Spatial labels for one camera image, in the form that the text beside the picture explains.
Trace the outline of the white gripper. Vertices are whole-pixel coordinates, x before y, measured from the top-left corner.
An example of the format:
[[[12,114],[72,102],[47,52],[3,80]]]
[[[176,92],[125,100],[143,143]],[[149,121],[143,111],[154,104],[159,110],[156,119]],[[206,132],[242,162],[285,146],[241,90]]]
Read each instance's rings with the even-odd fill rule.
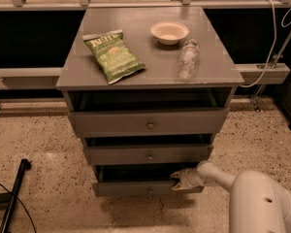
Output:
[[[173,191],[187,190],[204,185],[204,180],[198,175],[195,168],[175,171],[170,178],[179,179],[179,183],[172,187]]]

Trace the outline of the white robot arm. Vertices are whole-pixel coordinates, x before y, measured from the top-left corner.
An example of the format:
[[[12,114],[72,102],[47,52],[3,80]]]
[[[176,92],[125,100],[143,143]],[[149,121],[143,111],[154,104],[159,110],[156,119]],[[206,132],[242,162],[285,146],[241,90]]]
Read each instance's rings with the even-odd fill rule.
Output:
[[[243,171],[234,176],[209,161],[175,171],[172,190],[218,185],[229,194],[229,233],[291,233],[291,192],[269,176]]]

